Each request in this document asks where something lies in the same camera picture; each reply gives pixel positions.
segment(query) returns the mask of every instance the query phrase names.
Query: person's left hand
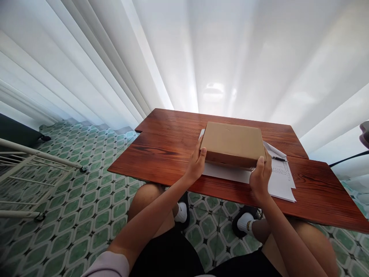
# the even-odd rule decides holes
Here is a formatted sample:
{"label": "person's left hand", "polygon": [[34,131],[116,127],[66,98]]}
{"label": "person's left hand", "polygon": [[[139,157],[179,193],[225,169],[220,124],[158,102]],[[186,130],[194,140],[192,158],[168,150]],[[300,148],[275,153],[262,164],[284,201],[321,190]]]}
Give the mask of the person's left hand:
{"label": "person's left hand", "polygon": [[206,148],[203,147],[201,148],[201,151],[200,151],[201,141],[202,141],[202,137],[199,139],[199,141],[196,144],[196,148],[193,151],[189,159],[187,170],[186,170],[186,173],[184,174],[184,176],[193,183],[197,179],[199,179],[201,174],[204,172]]}

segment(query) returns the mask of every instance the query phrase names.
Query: red-brown wooden table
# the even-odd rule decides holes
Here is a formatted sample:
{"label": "red-brown wooden table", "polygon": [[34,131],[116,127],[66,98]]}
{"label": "red-brown wooden table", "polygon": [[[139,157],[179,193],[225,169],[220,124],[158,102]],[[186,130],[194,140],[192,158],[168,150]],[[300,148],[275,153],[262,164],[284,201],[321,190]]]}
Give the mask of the red-brown wooden table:
{"label": "red-brown wooden table", "polygon": [[[369,223],[330,167],[309,160],[289,125],[155,109],[136,128],[138,138],[108,171],[136,179],[174,184],[185,172],[201,129],[208,121],[258,127],[263,140],[288,155],[296,202],[274,198],[289,216],[369,233]],[[202,175],[189,189],[245,205],[258,206],[247,184]]]}

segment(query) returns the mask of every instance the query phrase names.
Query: white curtain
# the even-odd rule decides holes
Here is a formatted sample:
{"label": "white curtain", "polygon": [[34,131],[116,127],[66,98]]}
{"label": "white curtain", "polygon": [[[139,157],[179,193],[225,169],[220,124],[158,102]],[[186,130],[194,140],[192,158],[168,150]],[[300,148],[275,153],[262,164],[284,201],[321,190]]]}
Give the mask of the white curtain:
{"label": "white curtain", "polygon": [[365,150],[368,27],[366,0],[3,0],[0,112],[33,128],[134,129],[154,108],[283,123],[333,163]]}

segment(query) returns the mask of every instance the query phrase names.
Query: hand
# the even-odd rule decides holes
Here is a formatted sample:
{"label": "hand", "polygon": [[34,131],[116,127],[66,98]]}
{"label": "hand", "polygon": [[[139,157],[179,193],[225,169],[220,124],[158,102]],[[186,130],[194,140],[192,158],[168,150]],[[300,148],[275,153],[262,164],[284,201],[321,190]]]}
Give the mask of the hand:
{"label": "hand", "polygon": [[200,151],[200,145],[202,141],[201,138],[196,144],[196,148],[189,159],[187,170],[184,174],[184,176],[188,178],[192,183],[199,179],[201,174],[204,172],[206,148],[203,147]]}
{"label": "hand", "polygon": [[261,204],[264,199],[270,197],[268,192],[268,183],[270,175],[272,174],[272,158],[266,149],[265,157],[266,159],[264,160],[264,157],[260,156],[258,163],[256,164],[256,169],[250,176],[250,187],[259,204]]}

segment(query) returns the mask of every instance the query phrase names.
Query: black shoe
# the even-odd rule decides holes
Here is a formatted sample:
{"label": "black shoe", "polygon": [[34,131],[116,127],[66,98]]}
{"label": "black shoe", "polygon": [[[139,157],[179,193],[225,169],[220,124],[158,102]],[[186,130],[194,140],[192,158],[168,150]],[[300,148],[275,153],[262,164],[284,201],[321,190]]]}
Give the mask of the black shoe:
{"label": "black shoe", "polygon": [[185,222],[175,222],[176,228],[180,231],[183,231],[189,226],[189,206],[188,206],[188,192],[185,192],[182,197],[179,199],[179,202],[184,202],[186,204],[186,210],[187,210],[187,218]]}
{"label": "black shoe", "polygon": [[233,219],[232,221],[232,230],[233,233],[239,237],[240,239],[243,238],[244,236],[246,236],[247,234],[244,231],[241,231],[238,227],[237,227],[237,222],[240,219],[240,217],[245,214],[245,213],[250,213],[254,219],[261,219],[260,213],[258,208],[255,207],[250,207],[250,206],[243,206],[241,208],[241,210],[239,211],[239,213],[236,215],[236,217]]}

